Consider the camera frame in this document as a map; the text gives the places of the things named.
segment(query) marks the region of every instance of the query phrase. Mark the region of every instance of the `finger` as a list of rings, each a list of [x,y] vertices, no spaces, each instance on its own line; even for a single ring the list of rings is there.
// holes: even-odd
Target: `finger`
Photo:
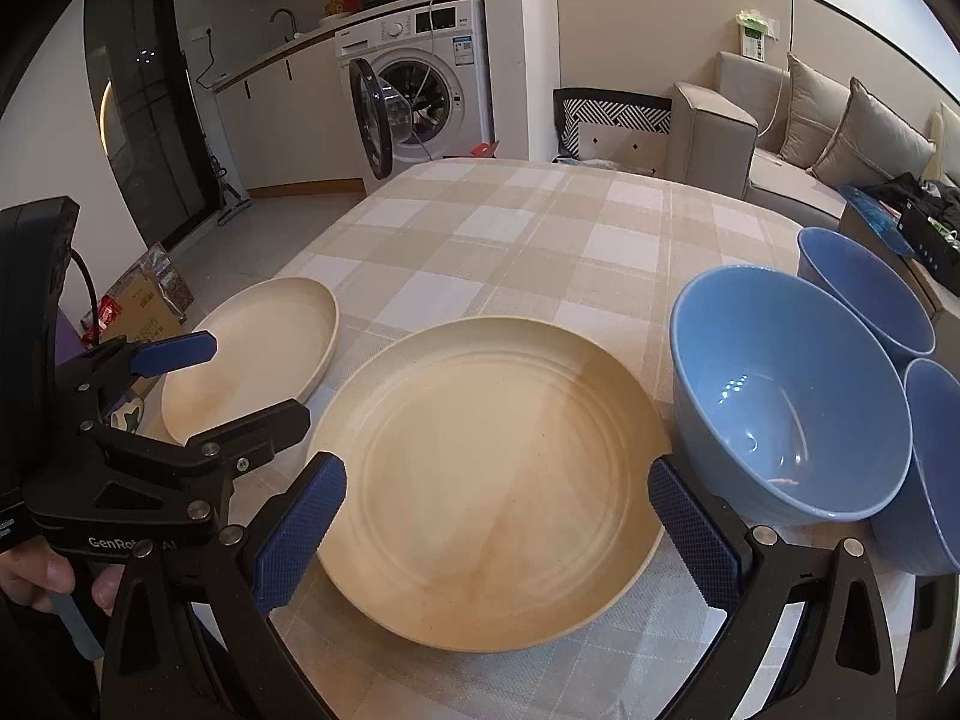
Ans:
[[[69,560],[54,552],[41,536],[18,544],[2,557],[4,567],[13,576],[47,590],[73,592],[73,568]]]
[[[15,604],[28,607],[33,605],[43,591],[31,581],[11,574],[6,567],[0,567],[0,590]]]
[[[54,602],[50,600],[50,596],[46,593],[38,594],[37,600],[30,605],[37,611],[43,611],[47,614],[53,614],[56,611],[54,609]]]
[[[102,610],[113,610],[121,577],[123,577],[123,565],[108,565],[94,581],[93,601]]]

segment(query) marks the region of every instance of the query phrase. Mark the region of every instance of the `plate rim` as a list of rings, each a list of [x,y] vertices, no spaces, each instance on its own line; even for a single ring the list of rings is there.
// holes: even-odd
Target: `plate rim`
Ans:
[[[416,330],[413,333],[408,333],[403,338],[397,338],[395,341],[392,341],[387,346],[382,348],[380,351],[376,352],[376,354],[371,356],[368,360],[363,362],[363,365],[360,365],[360,367],[357,367],[357,370],[354,370],[354,372],[352,372],[352,374],[349,375],[349,377],[347,377],[347,380],[344,381],[344,383],[341,386],[339,386],[337,391],[333,394],[333,398],[330,398],[330,401],[328,402],[328,404],[326,404],[325,408],[323,409],[323,413],[320,415],[320,418],[317,420],[317,423],[311,428],[310,436],[307,440],[307,445],[306,445],[306,457],[304,459],[304,465],[306,465],[306,463],[309,463],[310,458],[313,456],[313,454],[316,454],[316,451],[323,451],[319,449],[315,451],[313,449],[313,442],[318,436],[318,433],[320,432],[320,428],[323,426],[323,423],[325,422],[325,418],[328,415],[330,411],[330,407],[333,405],[333,402],[336,400],[336,398],[340,395],[342,391],[347,389],[347,385],[349,385],[350,382],[352,382],[352,380],[355,377],[359,376],[359,374],[368,365],[371,365],[379,357],[381,357],[382,355],[385,355],[388,351],[394,348],[394,346],[396,346],[397,343],[406,341],[407,338],[413,338],[414,336],[419,336],[421,334],[435,330],[438,327],[445,327],[449,324],[477,322],[477,320],[488,320],[488,319],[510,319],[511,322],[522,322],[522,323],[546,325],[552,329],[560,330],[563,333],[569,333],[570,335],[575,336],[576,338],[579,338],[581,341],[586,341],[592,346],[595,346],[596,348],[600,349],[600,351],[603,352],[604,354],[610,356],[611,359],[613,359],[620,367],[622,367],[623,370],[637,383],[637,386],[640,387],[640,391],[643,392],[644,396],[646,397],[647,401],[651,406],[652,413],[656,415],[656,421],[659,423],[659,426],[661,426],[661,431],[664,434],[664,441],[667,447],[667,452],[673,451],[673,442],[672,440],[670,440],[669,430],[666,429],[666,424],[664,423],[664,417],[656,408],[656,402],[654,401],[654,398],[651,396],[651,394],[649,394],[645,386],[643,386],[642,381],[640,381],[640,379],[637,378],[637,375],[635,375],[635,373],[632,372],[632,370],[630,370],[629,367],[627,367],[625,362],[623,362],[616,355],[614,355],[613,352],[609,351],[606,348],[603,348],[603,346],[600,346],[600,344],[597,343],[597,341],[594,341],[592,338],[588,338],[587,336],[584,336],[582,333],[578,333],[575,330],[569,329],[568,327],[563,327],[563,325],[560,325],[557,322],[549,322],[546,319],[533,319],[532,317],[517,317],[517,316],[512,316],[511,314],[477,314],[476,316],[473,316],[473,317],[459,317],[459,319],[451,319],[449,322],[436,322],[435,324],[431,324],[428,327],[424,327],[419,330]],[[347,479],[347,489],[349,490],[349,478]],[[323,554],[322,554],[323,541],[321,541],[320,545],[317,547],[316,553],[317,553],[317,559],[320,562],[320,565],[323,567],[323,573],[325,573],[325,575],[328,576],[328,579],[330,579],[330,581],[333,583],[333,586],[336,587],[339,594],[343,595],[344,598],[346,598],[349,601],[350,605],[352,605],[353,608],[355,608],[359,613],[363,614],[366,618],[373,620],[374,623],[378,624],[384,630],[389,631],[392,634],[397,635],[398,637],[404,638],[407,641],[414,642],[414,644],[419,644],[424,647],[430,647],[435,650],[440,650],[444,652],[467,653],[467,654],[474,654],[474,655],[491,655],[494,653],[518,652],[521,650],[528,650],[532,647],[538,647],[539,645],[546,644],[547,642],[558,640],[559,638],[565,637],[566,635],[581,629],[582,627],[584,627],[584,625],[588,625],[589,623],[592,623],[593,620],[595,620],[597,617],[602,615],[605,611],[609,610],[617,601],[619,601],[621,598],[623,598],[624,595],[626,595],[628,590],[630,590],[631,587],[633,587],[634,584],[637,582],[637,579],[640,579],[640,576],[643,574],[644,571],[646,571],[647,567],[650,565],[651,560],[654,559],[654,555],[656,555],[656,551],[659,549],[659,546],[661,545],[661,541],[664,538],[665,528],[664,528],[664,524],[661,522],[661,519],[659,519],[659,516],[656,514],[656,512],[654,512],[654,517],[656,517],[656,522],[658,522],[659,527],[656,529],[656,536],[654,536],[653,543],[650,547],[649,552],[647,553],[647,556],[642,560],[642,563],[637,568],[637,571],[635,571],[635,573],[632,574],[632,576],[630,577],[630,581],[627,581],[627,583],[624,584],[622,589],[620,591],[617,591],[616,594],[614,594],[613,597],[611,597],[611,599],[608,600],[606,604],[603,604],[598,610],[595,610],[588,617],[584,617],[582,620],[574,623],[573,625],[567,628],[564,628],[560,632],[556,632],[555,634],[548,635],[547,637],[537,638],[536,640],[531,640],[530,642],[526,642],[506,650],[503,649],[502,647],[496,647],[496,648],[456,647],[454,648],[449,646],[443,646],[440,644],[435,644],[434,642],[422,640],[421,638],[412,637],[409,634],[405,634],[405,632],[400,632],[399,630],[388,625],[378,617],[374,617],[371,613],[368,613],[362,607],[362,605],[360,605],[359,603],[357,603],[356,600],[354,600],[352,595],[348,594],[347,591],[345,591],[342,588],[342,586],[340,586],[337,583],[336,579],[330,573],[330,571],[328,570],[328,567],[326,566],[325,561],[323,560]]]
[[[255,290],[266,290],[271,287],[268,285],[275,284],[277,282],[293,282],[301,281],[308,282],[311,285],[320,285],[323,288],[325,293],[330,296],[330,300],[333,302],[333,329],[330,331],[329,341],[326,343],[326,348],[323,351],[323,356],[320,357],[320,362],[316,365],[315,370],[311,373],[309,380],[306,382],[301,391],[296,395],[296,400],[299,402],[304,402],[304,400],[312,394],[314,389],[317,389],[318,384],[320,384],[320,379],[323,378],[323,375],[326,372],[326,369],[330,365],[330,360],[333,357],[333,350],[337,343],[337,337],[340,333],[340,303],[337,300],[337,295],[331,290],[323,281],[315,278],[309,278],[308,276],[274,276],[273,278],[264,279],[263,281],[258,281],[256,284],[251,284],[248,287],[243,288],[238,293],[234,293],[229,298],[224,300],[220,305],[218,305],[213,311],[207,314],[200,322],[197,323],[197,326],[191,332],[198,333],[202,330],[209,329],[209,320],[210,317],[214,317],[220,309],[226,310],[226,307],[234,301],[240,302],[239,298],[246,293],[254,292]],[[176,371],[170,371],[170,373],[165,373],[162,377],[162,387],[160,390],[160,418],[163,422],[163,426],[166,428],[167,433],[170,434],[170,437],[180,445],[185,445],[190,436],[186,436],[183,439],[178,437],[173,430],[171,430],[170,421],[167,418],[167,381],[171,373],[176,373]]]

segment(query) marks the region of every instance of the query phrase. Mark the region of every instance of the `floor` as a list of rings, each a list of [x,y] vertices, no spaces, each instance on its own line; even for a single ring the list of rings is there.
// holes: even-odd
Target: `floor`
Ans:
[[[208,233],[171,259],[196,302],[187,326],[203,319],[227,298],[272,278],[315,237],[352,209],[363,194],[270,197]]]

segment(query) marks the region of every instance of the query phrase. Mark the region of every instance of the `wall socket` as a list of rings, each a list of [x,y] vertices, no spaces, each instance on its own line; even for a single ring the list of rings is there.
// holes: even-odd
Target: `wall socket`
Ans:
[[[206,30],[213,32],[213,24],[205,23],[202,26],[195,26],[190,30],[190,40],[203,40],[206,37]]]

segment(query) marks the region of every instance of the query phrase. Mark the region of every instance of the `checkered tablecloth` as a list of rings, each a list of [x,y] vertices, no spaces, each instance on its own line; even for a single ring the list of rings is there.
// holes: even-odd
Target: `checkered tablecloth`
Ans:
[[[583,167],[456,159],[412,167],[333,224],[281,275],[337,295],[340,336],[308,401],[314,422],[347,377],[398,338],[477,314],[568,327],[637,375],[672,427],[670,309],[706,269],[754,263],[795,272],[800,228],[770,211],[687,186]],[[238,480],[232,520],[250,519],[301,470],[305,445]],[[781,529],[832,547],[869,529]],[[901,669],[913,578],[875,560]],[[789,608],[738,712],[762,706],[799,608]],[[699,661],[724,615],[707,608],[669,538],[599,619],[504,655],[431,650],[352,608],[314,562],[272,614],[304,672],[347,720],[653,718]]]

